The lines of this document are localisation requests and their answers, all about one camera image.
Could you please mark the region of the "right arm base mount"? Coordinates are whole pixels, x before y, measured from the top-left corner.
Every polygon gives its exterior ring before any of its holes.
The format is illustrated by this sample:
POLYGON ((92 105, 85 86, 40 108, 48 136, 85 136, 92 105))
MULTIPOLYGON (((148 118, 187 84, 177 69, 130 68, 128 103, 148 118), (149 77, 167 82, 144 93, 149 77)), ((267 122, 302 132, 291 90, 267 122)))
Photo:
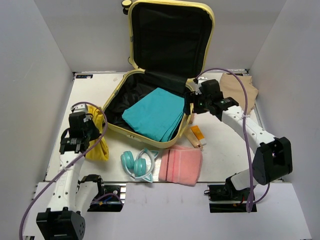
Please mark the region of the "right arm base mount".
POLYGON ((210 213, 246 213, 250 189, 231 191, 224 184, 211 184, 203 192, 209 200, 210 213))

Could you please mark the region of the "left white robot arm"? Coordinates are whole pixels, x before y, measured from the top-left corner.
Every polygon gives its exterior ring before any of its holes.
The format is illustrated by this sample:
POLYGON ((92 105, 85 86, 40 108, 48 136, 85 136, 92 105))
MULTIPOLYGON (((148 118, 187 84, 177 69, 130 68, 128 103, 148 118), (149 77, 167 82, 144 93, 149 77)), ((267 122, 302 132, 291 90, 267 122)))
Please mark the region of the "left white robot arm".
POLYGON ((106 187, 98 175, 79 181, 85 152, 90 141, 100 132, 85 111, 74 111, 68 117, 67 128, 60 139, 59 178, 55 180, 52 197, 44 212, 39 212, 36 224, 46 240, 81 240, 85 236, 85 214, 93 199, 105 196, 106 187))

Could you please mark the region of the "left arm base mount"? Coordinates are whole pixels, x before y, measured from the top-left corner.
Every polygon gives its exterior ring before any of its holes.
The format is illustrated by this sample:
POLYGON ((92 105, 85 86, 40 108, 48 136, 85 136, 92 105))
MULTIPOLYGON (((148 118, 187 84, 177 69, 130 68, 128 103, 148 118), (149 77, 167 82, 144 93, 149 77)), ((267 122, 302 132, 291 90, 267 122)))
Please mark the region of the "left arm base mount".
POLYGON ((92 203, 88 212, 119 213, 123 209, 126 198, 125 183, 108 183, 103 185, 104 197, 92 203))

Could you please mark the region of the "beige cloth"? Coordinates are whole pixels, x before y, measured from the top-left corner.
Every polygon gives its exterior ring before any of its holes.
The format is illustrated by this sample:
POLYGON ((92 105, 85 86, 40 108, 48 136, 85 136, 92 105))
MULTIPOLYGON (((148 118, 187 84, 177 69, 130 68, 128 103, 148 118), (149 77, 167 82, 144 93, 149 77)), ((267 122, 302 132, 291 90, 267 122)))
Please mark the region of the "beige cloth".
MULTIPOLYGON (((238 78, 242 82, 247 93, 248 104, 246 113, 249 114, 255 106, 256 97, 259 91, 253 86, 251 76, 238 76, 238 78)), ((232 74, 223 73, 219 86, 224 98, 233 98, 239 103, 243 110, 245 109, 245 95, 243 89, 232 74)))

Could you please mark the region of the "yellow cloth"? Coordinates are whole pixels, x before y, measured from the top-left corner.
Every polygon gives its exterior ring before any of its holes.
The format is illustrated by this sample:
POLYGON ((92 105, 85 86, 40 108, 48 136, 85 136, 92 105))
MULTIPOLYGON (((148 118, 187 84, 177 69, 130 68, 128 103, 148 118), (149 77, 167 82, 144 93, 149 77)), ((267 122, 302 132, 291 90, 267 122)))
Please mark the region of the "yellow cloth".
MULTIPOLYGON (((100 133, 103 132, 105 127, 105 119, 103 114, 94 106, 88 106, 88 113, 92 114, 92 120, 100 133)), ((90 161, 108 161, 109 148, 105 138, 103 138, 92 150, 90 150, 85 158, 90 161)))

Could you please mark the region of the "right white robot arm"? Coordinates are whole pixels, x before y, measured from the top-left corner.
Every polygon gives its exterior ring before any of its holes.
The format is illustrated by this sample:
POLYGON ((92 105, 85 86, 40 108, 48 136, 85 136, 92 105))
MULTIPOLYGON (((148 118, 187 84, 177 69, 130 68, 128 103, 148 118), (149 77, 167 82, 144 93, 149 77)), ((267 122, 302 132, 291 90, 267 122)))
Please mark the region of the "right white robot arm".
POLYGON ((209 112, 231 127, 254 154, 247 170, 226 179, 225 192, 229 198, 236 200, 244 189, 265 186, 293 171, 291 142, 286 137, 274 136, 246 117, 236 100, 223 96, 217 80, 204 81, 199 92, 186 92, 183 111, 186 115, 209 112))

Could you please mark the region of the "teal cloth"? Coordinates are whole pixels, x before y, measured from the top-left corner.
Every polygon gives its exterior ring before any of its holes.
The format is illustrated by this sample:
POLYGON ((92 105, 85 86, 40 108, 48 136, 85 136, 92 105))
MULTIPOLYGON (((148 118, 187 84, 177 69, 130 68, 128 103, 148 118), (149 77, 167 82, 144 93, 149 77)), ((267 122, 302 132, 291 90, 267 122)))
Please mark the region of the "teal cloth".
POLYGON ((156 142, 171 140, 182 120, 183 97, 156 88, 122 114, 122 119, 138 134, 156 142))

